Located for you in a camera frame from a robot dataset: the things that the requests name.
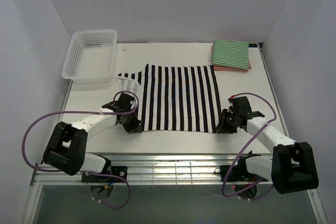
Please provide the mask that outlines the black white striped tank top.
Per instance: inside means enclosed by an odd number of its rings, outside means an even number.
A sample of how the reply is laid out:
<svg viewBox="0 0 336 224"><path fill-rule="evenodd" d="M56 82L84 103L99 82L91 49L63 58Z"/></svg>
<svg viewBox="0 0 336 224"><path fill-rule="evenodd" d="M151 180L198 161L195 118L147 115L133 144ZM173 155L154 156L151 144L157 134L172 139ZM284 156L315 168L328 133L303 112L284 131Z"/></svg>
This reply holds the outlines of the black white striped tank top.
<svg viewBox="0 0 336 224"><path fill-rule="evenodd" d="M135 93L135 111L143 131L213 133L221 101L212 66L165 67L147 64L117 76L122 90Z"/></svg>

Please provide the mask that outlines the red striped tank top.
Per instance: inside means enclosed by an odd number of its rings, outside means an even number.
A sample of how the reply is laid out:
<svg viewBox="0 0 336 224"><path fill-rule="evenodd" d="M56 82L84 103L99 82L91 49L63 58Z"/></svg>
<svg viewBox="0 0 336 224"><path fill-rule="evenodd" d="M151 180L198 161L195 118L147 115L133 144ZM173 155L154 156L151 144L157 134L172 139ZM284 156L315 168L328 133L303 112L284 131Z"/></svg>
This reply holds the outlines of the red striped tank top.
<svg viewBox="0 0 336 224"><path fill-rule="evenodd" d="M241 59L212 59L212 65L214 70L228 70L228 71L238 71L238 72L248 72L251 69L250 60Z"/></svg>

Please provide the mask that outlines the green striped tank top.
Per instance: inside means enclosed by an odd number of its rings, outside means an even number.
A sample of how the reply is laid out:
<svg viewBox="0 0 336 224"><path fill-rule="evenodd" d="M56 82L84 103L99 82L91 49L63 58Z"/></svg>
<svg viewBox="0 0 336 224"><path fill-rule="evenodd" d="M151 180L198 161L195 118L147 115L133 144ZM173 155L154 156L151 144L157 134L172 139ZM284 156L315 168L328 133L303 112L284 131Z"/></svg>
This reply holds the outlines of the green striped tank top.
<svg viewBox="0 0 336 224"><path fill-rule="evenodd" d="M249 60L249 43L242 41L215 40L211 52L212 64L248 71L251 68Z"/></svg>

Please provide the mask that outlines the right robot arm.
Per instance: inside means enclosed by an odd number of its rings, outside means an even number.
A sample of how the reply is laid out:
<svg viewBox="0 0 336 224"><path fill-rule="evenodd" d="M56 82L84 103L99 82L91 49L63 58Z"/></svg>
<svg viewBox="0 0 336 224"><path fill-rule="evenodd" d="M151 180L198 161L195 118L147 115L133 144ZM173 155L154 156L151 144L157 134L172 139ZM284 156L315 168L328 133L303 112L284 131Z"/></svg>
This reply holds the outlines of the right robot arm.
<svg viewBox="0 0 336 224"><path fill-rule="evenodd" d="M243 129L251 139L220 173L223 186L231 179L255 178L254 183L234 193L239 197L263 180L272 182L280 194L318 188L318 173L309 143L297 142L278 131L271 120L252 110L246 93L233 95L228 101L230 106L222 111L216 132L233 134Z"/></svg>

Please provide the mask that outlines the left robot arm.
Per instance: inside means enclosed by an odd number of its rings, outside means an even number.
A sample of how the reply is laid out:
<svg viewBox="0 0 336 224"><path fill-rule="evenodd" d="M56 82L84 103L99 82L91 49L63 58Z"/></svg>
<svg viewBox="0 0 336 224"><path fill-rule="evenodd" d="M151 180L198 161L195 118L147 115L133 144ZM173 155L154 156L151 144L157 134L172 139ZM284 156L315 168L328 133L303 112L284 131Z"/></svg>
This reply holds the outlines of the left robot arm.
<svg viewBox="0 0 336 224"><path fill-rule="evenodd" d="M128 133L141 132L141 121L135 115L138 106L135 93L119 91L99 111L87 112L88 117L72 123L59 122L44 151L44 163L70 176L91 172L98 181L107 181L111 177L109 159L87 152L87 142L116 124Z"/></svg>

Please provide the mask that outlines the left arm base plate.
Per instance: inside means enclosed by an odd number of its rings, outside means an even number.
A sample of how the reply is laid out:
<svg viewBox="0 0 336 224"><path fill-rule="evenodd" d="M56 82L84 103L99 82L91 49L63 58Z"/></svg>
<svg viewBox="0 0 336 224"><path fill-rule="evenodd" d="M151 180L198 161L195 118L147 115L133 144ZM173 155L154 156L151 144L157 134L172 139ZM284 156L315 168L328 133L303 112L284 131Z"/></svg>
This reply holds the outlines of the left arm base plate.
<svg viewBox="0 0 336 224"><path fill-rule="evenodd" d="M127 166L108 166L107 168L104 168L101 172L101 174L105 175L113 175L122 177L123 179L127 180L128 175L128 167ZM90 174L82 174L81 176L81 182L82 183L109 183L111 181L116 181L117 183L121 183L122 181L120 179L116 179L114 177L102 177L102 176L96 176L96 175L90 175Z"/></svg>

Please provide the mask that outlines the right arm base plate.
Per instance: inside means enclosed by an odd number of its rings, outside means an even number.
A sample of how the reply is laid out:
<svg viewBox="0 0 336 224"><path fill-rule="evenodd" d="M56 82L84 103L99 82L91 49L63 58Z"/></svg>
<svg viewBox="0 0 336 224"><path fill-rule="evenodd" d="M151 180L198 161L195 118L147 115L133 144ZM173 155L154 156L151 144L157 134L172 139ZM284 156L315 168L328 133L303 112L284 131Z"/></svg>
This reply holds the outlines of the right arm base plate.
<svg viewBox="0 0 336 224"><path fill-rule="evenodd" d="M257 182L259 180L267 181L267 179L257 175L250 173L247 170L246 166L246 159L251 158L251 157L256 157L256 156L261 156L259 154L254 154L252 151L250 151L248 154L242 154L238 161L237 164L235 164L231 170L231 172L228 175L228 182ZM221 165L217 167L214 171L215 175L218 175L221 177L221 182L224 181L224 178L229 170L230 165Z"/></svg>

